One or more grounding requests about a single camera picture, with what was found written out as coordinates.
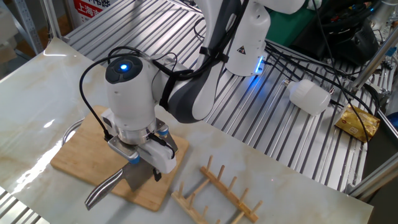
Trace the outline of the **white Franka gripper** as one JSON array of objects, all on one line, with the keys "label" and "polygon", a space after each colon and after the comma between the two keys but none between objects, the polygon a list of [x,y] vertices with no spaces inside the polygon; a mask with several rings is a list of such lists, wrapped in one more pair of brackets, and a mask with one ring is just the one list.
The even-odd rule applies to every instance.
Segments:
[{"label": "white Franka gripper", "polygon": [[168,126],[163,121],[155,119],[144,129],[125,131],[116,126],[115,115],[110,109],[101,114],[101,119],[113,136],[108,146],[131,164],[143,159],[155,167],[152,171],[156,182],[162,178],[162,173],[170,173],[177,165],[177,148],[165,141]]}]

